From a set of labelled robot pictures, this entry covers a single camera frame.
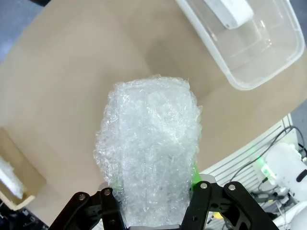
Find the brown paper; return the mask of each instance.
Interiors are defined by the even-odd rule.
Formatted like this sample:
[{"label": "brown paper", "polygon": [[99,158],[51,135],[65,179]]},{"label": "brown paper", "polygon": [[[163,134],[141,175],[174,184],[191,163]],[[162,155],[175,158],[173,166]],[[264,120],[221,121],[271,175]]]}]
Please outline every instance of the brown paper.
[{"label": "brown paper", "polygon": [[92,195],[103,182],[93,150],[114,83],[154,74],[189,80],[203,106],[201,171],[306,99],[306,55],[238,91],[174,0],[53,0],[0,66],[9,79],[6,130],[47,180],[30,210],[50,224],[74,193]]}]

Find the open cardboard box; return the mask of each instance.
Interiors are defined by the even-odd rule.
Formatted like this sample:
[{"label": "open cardboard box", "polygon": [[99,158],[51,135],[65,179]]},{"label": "open cardboard box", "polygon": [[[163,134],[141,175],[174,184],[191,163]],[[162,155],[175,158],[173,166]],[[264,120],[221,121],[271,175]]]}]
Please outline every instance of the open cardboard box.
[{"label": "open cardboard box", "polygon": [[47,180],[28,207],[51,224],[74,193],[92,195],[104,181],[93,150],[113,84],[155,74],[189,80],[203,106],[202,171],[306,99],[306,63],[305,51],[264,85],[238,91],[175,0],[51,1],[0,66],[5,130]]},{"label": "open cardboard box", "polygon": [[17,149],[3,128],[0,128],[0,156],[10,163],[24,185],[24,195],[19,199],[0,181],[0,199],[12,210],[21,209],[36,197],[46,180]]}]

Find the robotic arm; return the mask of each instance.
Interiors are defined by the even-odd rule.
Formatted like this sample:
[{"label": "robotic arm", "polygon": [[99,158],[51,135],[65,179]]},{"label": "robotic arm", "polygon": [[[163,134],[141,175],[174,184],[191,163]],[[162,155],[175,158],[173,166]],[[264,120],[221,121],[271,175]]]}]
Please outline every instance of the robotic arm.
[{"label": "robotic arm", "polygon": [[105,230],[203,230],[208,212],[220,212],[234,230],[278,230],[269,216],[239,182],[220,187],[216,182],[200,181],[194,186],[190,205],[181,225],[159,228],[125,226],[119,203],[105,188],[95,195],[76,193],[49,230],[91,230],[102,219]]}]

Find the yellow object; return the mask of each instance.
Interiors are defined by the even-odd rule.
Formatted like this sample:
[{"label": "yellow object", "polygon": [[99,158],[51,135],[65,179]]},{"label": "yellow object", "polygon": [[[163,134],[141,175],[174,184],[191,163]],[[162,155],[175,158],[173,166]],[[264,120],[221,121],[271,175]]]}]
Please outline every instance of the yellow object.
[{"label": "yellow object", "polygon": [[222,217],[221,213],[219,213],[219,212],[215,212],[215,213],[213,214],[213,216],[214,216],[214,218],[216,218],[216,219],[224,219],[224,218]]}]

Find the white slatted panel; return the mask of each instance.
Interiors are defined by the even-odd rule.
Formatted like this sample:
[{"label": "white slatted panel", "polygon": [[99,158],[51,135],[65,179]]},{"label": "white slatted panel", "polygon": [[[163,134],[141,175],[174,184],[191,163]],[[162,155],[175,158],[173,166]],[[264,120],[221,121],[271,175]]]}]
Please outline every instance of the white slatted panel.
[{"label": "white slatted panel", "polygon": [[[220,186],[224,186],[229,182],[231,177],[246,163],[253,159],[256,159],[265,150],[265,147],[272,142],[272,140],[287,126],[292,124],[290,114],[284,117],[276,125],[271,127],[265,133],[260,135],[258,138],[248,143],[246,146],[239,149],[237,152],[231,154],[210,168],[202,171],[203,174],[210,174],[215,177],[217,183]],[[297,146],[297,137],[295,130],[287,132],[281,135],[279,138],[286,138],[288,143],[293,143]],[[254,167],[252,165],[243,169],[234,179],[239,181],[249,191],[257,190],[260,180],[257,177]],[[208,215],[208,220],[211,218],[212,213]],[[221,230],[224,225],[223,219],[213,219],[209,224],[206,225],[207,229]]]}]

